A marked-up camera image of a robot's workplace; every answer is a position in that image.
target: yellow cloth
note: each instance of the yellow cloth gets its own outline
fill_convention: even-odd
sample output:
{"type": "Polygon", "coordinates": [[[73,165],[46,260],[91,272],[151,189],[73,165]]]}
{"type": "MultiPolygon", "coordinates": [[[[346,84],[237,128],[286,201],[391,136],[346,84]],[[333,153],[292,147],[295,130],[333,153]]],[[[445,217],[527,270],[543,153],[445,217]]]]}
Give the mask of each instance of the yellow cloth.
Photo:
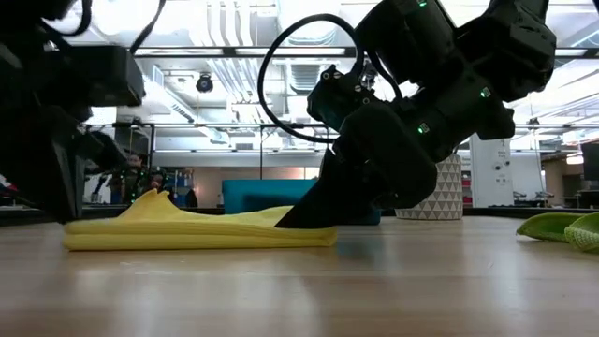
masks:
{"type": "Polygon", "coordinates": [[[65,226],[69,250],[163,250],[331,246],[337,228],[276,228],[290,207],[232,215],[179,210],[168,192],[145,193],[112,219],[80,220],[65,226]]]}

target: wooden table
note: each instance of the wooden table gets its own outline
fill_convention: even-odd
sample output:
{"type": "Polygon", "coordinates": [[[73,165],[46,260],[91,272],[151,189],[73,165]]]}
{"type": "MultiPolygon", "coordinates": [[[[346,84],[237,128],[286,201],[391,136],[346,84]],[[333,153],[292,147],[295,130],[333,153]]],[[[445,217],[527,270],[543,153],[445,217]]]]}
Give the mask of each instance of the wooden table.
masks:
{"type": "Polygon", "coordinates": [[[599,336],[599,256],[520,220],[341,227],[332,248],[68,253],[0,228],[0,336],[599,336]]]}

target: cable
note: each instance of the cable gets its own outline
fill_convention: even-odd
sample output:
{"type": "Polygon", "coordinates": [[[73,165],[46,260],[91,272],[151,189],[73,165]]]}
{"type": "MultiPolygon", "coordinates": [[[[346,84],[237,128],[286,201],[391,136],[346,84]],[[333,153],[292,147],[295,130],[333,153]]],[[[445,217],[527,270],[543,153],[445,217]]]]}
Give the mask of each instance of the cable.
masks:
{"type": "Polygon", "coordinates": [[[326,138],[321,138],[321,137],[303,135],[300,132],[293,129],[292,127],[290,127],[289,125],[281,122],[281,120],[279,120],[279,118],[277,118],[277,116],[269,109],[267,102],[266,102],[266,98],[264,96],[264,78],[266,77],[266,70],[269,67],[270,59],[274,55],[274,52],[277,50],[277,48],[279,48],[279,46],[281,46],[281,43],[283,43],[283,41],[285,41],[295,31],[297,31],[304,25],[306,25],[308,23],[312,23],[312,22],[335,23],[339,27],[341,27],[351,37],[352,41],[356,45],[356,62],[354,63],[354,66],[352,66],[350,73],[356,74],[356,77],[359,78],[359,76],[362,73],[362,70],[364,68],[364,50],[360,47],[360,45],[358,43],[358,37],[356,36],[354,27],[352,27],[352,25],[349,24],[344,19],[342,19],[338,16],[335,16],[335,15],[332,15],[332,14],[311,15],[309,17],[303,18],[303,19],[299,20],[298,22],[295,22],[292,25],[290,25],[274,40],[274,42],[272,42],[272,45],[270,45],[270,48],[267,51],[266,55],[264,56],[264,60],[262,61],[262,66],[260,66],[260,71],[258,73],[258,78],[257,78],[258,99],[260,101],[260,106],[262,106],[262,109],[264,109],[264,112],[269,116],[269,118],[272,120],[272,122],[275,125],[277,125],[278,127],[280,127],[281,129],[283,129],[284,132],[288,133],[289,135],[297,137],[299,139],[304,139],[304,140],[316,142],[316,143],[332,143],[333,141],[335,141],[335,139],[326,139],[326,138]]]}
{"type": "Polygon", "coordinates": [[[162,14],[162,10],[165,8],[166,4],[167,4],[167,0],[159,0],[158,10],[156,11],[156,14],[153,16],[153,19],[150,21],[150,23],[148,23],[148,25],[145,28],[143,28],[141,33],[139,33],[138,37],[135,39],[135,41],[131,45],[131,48],[129,49],[129,51],[132,54],[135,55],[136,51],[138,51],[139,47],[141,47],[141,44],[143,43],[143,41],[145,41],[146,38],[148,38],[148,36],[150,35],[150,33],[153,30],[153,27],[158,22],[158,18],[160,18],[160,14],[162,14]]]}
{"type": "Polygon", "coordinates": [[[77,29],[73,32],[64,33],[52,28],[47,22],[40,19],[39,25],[46,31],[49,40],[52,41],[59,50],[66,51],[71,48],[71,45],[66,42],[63,37],[78,37],[85,33],[92,24],[92,0],[81,0],[81,8],[83,10],[81,14],[81,21],[77,29]]]}
{"type": "Polygon", "coordinates": [[[77,29],[75,29],[73,32],[70,32],[70,33],[60,32],[60,31],[50,27],[50,25],[47,24],[43,20],[41,21],[41,26],[46,31],[53,31],[60,37],[78,37],[81,34],[85,33],[85,31],[87,31],[87,29],[92,24],[92,0],[81,0],[81,8],[83,10],[83,13],[81,14],[81,21],[80,21],[77,29]]]}
{"type": "Polygon", "coordinates": [[[381,60],[376,55],[374,51],[366,51],[368,54],[368,58],[371,60],[371,64],[373,64],[378,74],[385,79],[389,84],[391,84],[391,88],[393,88],[393,93],[395,94],[395,98],[402,98],[402,90],[398,83],[393,79],[393,77],[385,70],[383,65],[381,64],[381,60]]]}

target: teal chair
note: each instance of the teal chair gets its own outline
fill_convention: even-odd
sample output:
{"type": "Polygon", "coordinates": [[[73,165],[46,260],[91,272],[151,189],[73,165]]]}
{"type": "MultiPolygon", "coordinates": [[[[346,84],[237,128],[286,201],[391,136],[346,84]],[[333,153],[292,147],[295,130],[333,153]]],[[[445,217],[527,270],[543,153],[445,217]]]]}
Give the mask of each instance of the teal chair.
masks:
{"type": "MultiPolygon", "coordinates": [[[[314,186],[316,180],[226,180],[223,181],[225,214],[257,212],[272,207],[293,206],[314,186]]],[[[378,225],[381,212],[371,213],[344,225],[378,225]]]]}

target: black robotic arm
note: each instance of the black robotic arm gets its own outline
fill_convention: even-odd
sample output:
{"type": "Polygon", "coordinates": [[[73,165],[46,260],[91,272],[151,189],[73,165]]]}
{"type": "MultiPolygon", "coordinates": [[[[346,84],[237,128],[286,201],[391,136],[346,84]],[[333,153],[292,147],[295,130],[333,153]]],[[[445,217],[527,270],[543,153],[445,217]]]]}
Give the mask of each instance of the black robotic arm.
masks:
{"type": "MultiPolygon", "coordinates": [[[[308,113],[340,136],[325,154],[316,186],[277,227],[328,227],[376,208],[413,207],[434,190],[435,163],[462,141],[474,133],[511,138],[513,111],[504,102],[542,91],[553,70],[556,37],[545,26],[547,9],[547,1],[494,0],[456,28],[435,0],[381,1],[349,30],[357,54],[365,51],[395,88],[410,81],[419,90],[411,97],[396,90],[393,101],[379,100],[361,85],[359,58],[347,74],[334,66],[323,72],[308,96],[308,113]]],[[[316,15],[301,23],[320,20],[335,22],[316,15]]],[[[266,66],[268,57],[260,75],[266,66]]]]}

